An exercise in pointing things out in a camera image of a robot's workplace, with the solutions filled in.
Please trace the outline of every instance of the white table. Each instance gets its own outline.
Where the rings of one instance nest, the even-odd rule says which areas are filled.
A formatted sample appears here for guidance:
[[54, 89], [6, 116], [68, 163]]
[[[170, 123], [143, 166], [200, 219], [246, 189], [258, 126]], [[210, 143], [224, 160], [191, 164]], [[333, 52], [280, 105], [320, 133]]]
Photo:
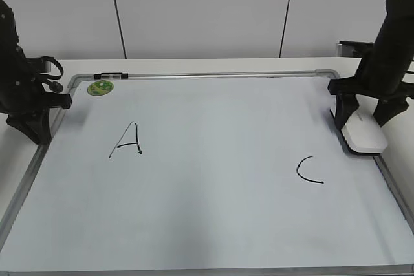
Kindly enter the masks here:
[[[261, 58], [261, 59], [143, 59], [68, 60], [62, 83], [75, 74], [127, 72], [130, 74], [171, 74], [207, 72], [282, 72], [333, 69], [341, 77], [352, 76], [359, 59], [353, 58]], [[404, 81], [414, 82], [406, 76]], [[363, 103], [373, 108], [373, 101]], [[0, 217], [8, 207], [37, 146], [6, 123], [0, 115]], [[414, 202], [414, 108], [393, 118], [384, 126], [389, 147], [383, 157], [407, 200]]]

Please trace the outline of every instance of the whiteboard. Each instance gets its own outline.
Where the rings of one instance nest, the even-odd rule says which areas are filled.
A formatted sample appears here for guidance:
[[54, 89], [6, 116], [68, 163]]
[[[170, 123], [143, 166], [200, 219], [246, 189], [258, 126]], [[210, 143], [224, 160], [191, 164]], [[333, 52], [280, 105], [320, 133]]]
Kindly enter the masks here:
[[[0, 270], [411, 264], [375, 161], [342, 149], [326, 77], [82, 82]], [[136, 122], [142, 154], [135, 142]], [[323, 184], [300, 178], [300, 173]]]

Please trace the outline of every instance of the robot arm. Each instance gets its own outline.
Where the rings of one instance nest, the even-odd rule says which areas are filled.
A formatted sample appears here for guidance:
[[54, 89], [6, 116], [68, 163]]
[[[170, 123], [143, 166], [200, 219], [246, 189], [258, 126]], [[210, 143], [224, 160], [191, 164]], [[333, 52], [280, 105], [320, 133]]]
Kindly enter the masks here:
[[[63, 74], [62, 66], [52, 57], [37, 60], [50, 61], [60, 74], [42, 74], [29, 61], [18, 45], [14, 14], [0, 0], [0, 113], [8, 114], [7, 124], [27, 135], [34, 143], [46, 145], [52, 139], [49, 126], [50, 108], [68, 109], [72, 100], [56, 81]], [[43, 84], [49, 85], [47, 92]]]

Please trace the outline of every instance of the white surface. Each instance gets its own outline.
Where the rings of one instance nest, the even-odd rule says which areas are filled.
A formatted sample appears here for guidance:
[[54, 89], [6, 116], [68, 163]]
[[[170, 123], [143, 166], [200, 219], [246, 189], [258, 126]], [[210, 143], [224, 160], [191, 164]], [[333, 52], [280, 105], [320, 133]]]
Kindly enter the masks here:
[[385, 16], [385, 0], [290, 0], [282, 56], [334, 56], [339, 40], [372, 42]]
[[4, 0], [27, 56], [123, 58], [113, 0]]
[[[0, 254], [9, 271], [409, 264], [372, 158], [332, 130], [327, 78], [82, 83]], [[143, 155], [113, 145], [136, 121]], [[132, 129], [121, 143], [135, 140]], [[312, 184], [301, 173], [325, 183]]]
[[[334, 69], [342, 77], [352, 76], [359, 64], [354, 58], [261, 58], [261, 59], [130, 59], [130, 60], [67, 60], [61, 61], [65, 68], [62, 84], [67, 84], [75, 74], [122, 71], [131, 74], [203, 73], [203, 72], [274, 72], [295, 70]], [[414, 82], [407, 75], [404, 80]], [[375, 102], [363, 103], [373, 109]], [[400, 188], [414, 202], [414, 110], [393, 118], [383, 128], [389, 148], [383, 156], [400, 179]], [[10, 128], [6, 116], [0, 114], [0, 140], [4, 146], [0, 153], [0, 215], [3, 216], [36, 146], [19, 131]]]
[[[331, 105], [336, 114], [336, 101]], [[343, 138], [351, 150], [358, 153], [381, 154], [388, 146], [387, 138], [371, 111], [359, 107], [342, 127]]]
[[128, 58], [279, 54], [287, 0], [117, 0]]

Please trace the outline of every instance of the black marker writing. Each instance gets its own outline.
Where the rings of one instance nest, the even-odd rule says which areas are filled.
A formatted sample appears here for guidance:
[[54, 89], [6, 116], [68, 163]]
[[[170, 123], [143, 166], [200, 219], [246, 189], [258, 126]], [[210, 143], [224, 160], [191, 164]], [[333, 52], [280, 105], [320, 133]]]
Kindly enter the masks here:
[[[128, 129], [130, 128], [130, 126], [134, 124], [135, 125], [135, 139], [136, 142], [131, 142], [131, 143], [124, 143], [122, 145], [119, 145], [120, 141], [122, 140], [122, 138], [125, 136], [126, 132], [128, 131]], [[125, 147], [126, 145], [136, 145], [138, 148], [138, 153], [142, 154], [142, 150], [141, 150], [141, 146], [140, 146], [140, 142], [138, 140], [138, 124], [136, 124], [136, 122], [131, 121], [131, 123], [127, 126], [126, 130], [124, 131], [124, 133], [122, 134], [121, 138], [119, 138], [118, 142], [115, 144], [115, 146], [113, 147], [111, 153], [109, 154], [108, 158], [111, 158], [112, 154], [114, 153], [115, 149], [119, 149], [121, 147]]]
[[311, 180], [311, 179], [305, 178], [304, 176], [302, 176], [302, 175], [299, 173], [299, 167], [300, 167], [300, 165], [301, 165], [301, 164], [302, 164], [305, 160], [307, 160], [308, 158], [313, 158], [313, 156], [308, 156], [308, 157], [304, 158], [302, 161], [300, 161], [300, 162], [299, 162], [299, 164], [298, 164], [298, 166], [296, 167], [296, 173], [298, 174], [298, 176], [299, 176], [300, 178], [305, 179], [306, 181], [309, 181], [309, 182], [314, 182], [315, 184], [323, 184], [323, 181]]

